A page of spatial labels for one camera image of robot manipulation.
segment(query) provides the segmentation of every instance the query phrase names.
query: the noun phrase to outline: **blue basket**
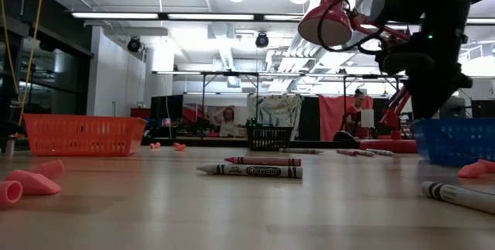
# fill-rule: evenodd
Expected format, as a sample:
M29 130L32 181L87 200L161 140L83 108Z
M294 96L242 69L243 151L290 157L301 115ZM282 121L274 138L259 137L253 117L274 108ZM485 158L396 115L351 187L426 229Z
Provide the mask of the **blue basket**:
M432 163L495 161L495 118L423 119L414 123L418 153Z

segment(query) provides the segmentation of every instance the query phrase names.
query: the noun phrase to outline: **person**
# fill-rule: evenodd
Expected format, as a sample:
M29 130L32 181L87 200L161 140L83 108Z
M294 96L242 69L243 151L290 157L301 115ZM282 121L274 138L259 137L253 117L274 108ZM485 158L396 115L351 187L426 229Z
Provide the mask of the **person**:
M214 119L220 125L220 137L237 136L237 126L234 122L234 106L220 110L214 115Z
M343 130L349 132L353 137L363 138L366 129L361 128L361 111L363 111L365 96L362 91L356 89L354 92L354 103L346 110L343 120Z

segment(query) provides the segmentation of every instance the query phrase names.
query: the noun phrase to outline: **orange basket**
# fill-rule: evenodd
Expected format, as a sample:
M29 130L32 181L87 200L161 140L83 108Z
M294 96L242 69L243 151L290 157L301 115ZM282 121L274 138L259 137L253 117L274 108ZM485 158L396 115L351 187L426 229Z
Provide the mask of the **orange basket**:
M140 118L24 114L29 147L37 156L128 156L141 145Z

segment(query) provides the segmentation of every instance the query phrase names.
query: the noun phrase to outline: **yellow rope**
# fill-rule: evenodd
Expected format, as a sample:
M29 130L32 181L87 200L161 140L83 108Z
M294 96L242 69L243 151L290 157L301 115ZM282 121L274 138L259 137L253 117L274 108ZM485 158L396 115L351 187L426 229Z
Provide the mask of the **yellow rope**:
M28 88L28 83L29 83L29 76L31 76L32 58L34 57L34 48L36 45L36 36L38 35L39 17L41 14L41 5L42 4L43 4L43 0L39 0L38 12L36 13L36 22L34 25L34 34L32 35L32 47L31 47L31 55L29 56L29 62L28 62L28 73L26 75L26 86L24 88L24 95L22 96L22 102L21 102L21 115L19 116L19 125L22 124L22 117L24 115L24 104L26 103L26 95L28 94L27 88Z
M14 82L15 93L17 94L17 101L20 101L17 77L15 76L14 63L12 62L12 54L10 52L9 31L7 30L7 19L5 18L5 3L3 0L0 0L0 3L0 6L2 7L3 29L5 30L5 45L7 46L7 56L9 56L10 73L12 75L12 81Z

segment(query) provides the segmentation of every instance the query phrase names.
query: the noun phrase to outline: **wooden table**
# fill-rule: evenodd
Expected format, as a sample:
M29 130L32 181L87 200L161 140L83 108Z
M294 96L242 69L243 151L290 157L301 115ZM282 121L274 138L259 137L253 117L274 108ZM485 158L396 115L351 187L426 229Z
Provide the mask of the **wooden table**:
M495 216L420 196L424 180L495 193L495 176L461 180L417 156L303 159L303 180L207 176L196 166L246 149L170 147L125 158L63 158L62 193L0 211L5 250L481 250ZM51 160L0 160L0 177Z

